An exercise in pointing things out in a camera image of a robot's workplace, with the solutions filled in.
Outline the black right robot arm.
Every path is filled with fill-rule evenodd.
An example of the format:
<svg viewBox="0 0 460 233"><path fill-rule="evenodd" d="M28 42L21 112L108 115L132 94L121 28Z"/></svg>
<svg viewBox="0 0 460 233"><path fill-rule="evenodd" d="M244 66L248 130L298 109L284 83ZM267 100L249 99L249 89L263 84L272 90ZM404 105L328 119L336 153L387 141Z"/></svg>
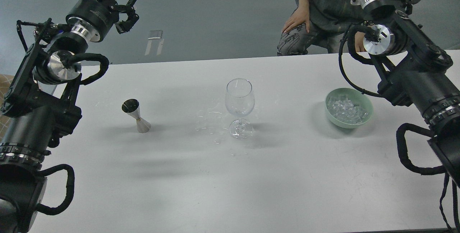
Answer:
<svg viewBox="0 0 460 233"><path fill-rule="evenodd" d="M421 175L444 174L444 188L452 181L455 228L459 230L459 89L446 71L451 57L436 46L409 18L409 3L398 6L390 0L350 0L365 12L372 24L350 25L340 48L348 43L351 56L362 64L373 65L381 82L376 93L349 82L362 94L385 98L394 106L415 105L428 129L404 123L396 131L401 164ZM442 166L421 168L408 156L405 133L427 136Z"/></svg>

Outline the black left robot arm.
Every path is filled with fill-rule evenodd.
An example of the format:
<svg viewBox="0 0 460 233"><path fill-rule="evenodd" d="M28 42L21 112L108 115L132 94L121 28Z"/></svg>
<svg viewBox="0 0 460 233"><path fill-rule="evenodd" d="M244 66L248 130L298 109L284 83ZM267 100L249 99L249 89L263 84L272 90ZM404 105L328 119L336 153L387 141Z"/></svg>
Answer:
<svg viewBox="0 0 460 233"><path fill-rule="evenodd" d="M38 213L57 215L71 204L74 169L42 163L82 118L79 87L108 71L108 58L88 53L89 43L101 42L113 26L129 32L139 20L136 1L79 0L63 24L17 21L25 56L1 106L10 118L1 140L2 233L26 233Z"/></svg>

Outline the person's hand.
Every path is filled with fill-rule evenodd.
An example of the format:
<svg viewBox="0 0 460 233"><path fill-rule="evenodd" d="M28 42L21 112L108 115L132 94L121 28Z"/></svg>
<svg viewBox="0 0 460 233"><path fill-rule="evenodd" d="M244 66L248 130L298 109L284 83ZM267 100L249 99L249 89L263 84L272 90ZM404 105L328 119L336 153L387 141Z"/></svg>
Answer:
<svg viewBox="0 0 460 233"><path fill-rule="evenodd" d="M281 32L287 33L296 28L297 26L305 25L305 31L309 33L311 31L309 24L309 7L299 6L292 15L286 20L283 25Z"/></svg>

